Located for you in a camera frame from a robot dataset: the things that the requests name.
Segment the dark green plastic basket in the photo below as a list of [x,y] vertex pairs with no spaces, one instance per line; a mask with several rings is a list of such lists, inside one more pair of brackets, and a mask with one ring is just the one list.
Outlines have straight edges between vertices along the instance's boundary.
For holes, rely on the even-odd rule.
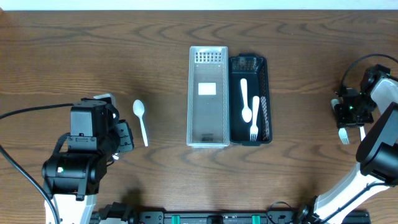
[[[243,146],[260,146],[272,141],[271,105],[269,96],[268,66],[265,57],[254,53],[241,53],[229,58],[229,130],[230,141]],[[252,112],[252,99],[258,96],[258,134],[256,141],[250,141],[250,122],[242,117],[243,98],[240,80],[248,83],[248,106]]]

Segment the white plastic fork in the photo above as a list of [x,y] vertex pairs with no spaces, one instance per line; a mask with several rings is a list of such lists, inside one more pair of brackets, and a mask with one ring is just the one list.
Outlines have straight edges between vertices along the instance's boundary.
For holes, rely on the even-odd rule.
[[361,127],[359,128],[359,132],[360,132],[361,141],[363,141],[364,138],[366,137],[366,132],[365,132],[364,126],[361,126]]
[[250,141],[256,141],[257,134],[258,134],[258,127],[257,127],[257,114],[259,111],[259,102],[260,99],[258,96],[254,96],[252,99],[252,125],[250,127]]

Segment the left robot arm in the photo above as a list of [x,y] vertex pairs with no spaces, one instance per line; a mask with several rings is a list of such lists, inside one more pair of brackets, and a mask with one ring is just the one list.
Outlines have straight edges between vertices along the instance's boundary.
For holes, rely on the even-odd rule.
[[120,119],[110,93],[83,98],[70,111],[62,135],[42,167],[46,223],[89,223],[100,181],[116,154],[134,149],[128,122]]

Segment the pale blue plastic fork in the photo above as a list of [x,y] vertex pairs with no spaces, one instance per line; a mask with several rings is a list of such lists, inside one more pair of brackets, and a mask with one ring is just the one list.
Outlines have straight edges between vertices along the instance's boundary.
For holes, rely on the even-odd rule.
[[[331,107],[333,109],[333,111],[335,111],[335,106],[339,103],[339,99],[335,98],[331,100]],[[340,128],[338,130],[338,135],[340,137],[341,142],[344,145],[348,145],[349,144],[349,137],[348,137],[348,133],[346,132],[345,128]]]

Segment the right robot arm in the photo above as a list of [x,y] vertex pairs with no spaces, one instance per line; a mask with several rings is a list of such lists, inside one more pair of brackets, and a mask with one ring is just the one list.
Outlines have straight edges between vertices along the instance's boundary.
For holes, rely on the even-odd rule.
[[310,222],[342,223],[356,207],[397,185],[397,79],[390,69],[375,65],[366,70],[352,105],[340,104],[349,114],[381,116],[361,140],[356,165],[331,190],[315,199]]

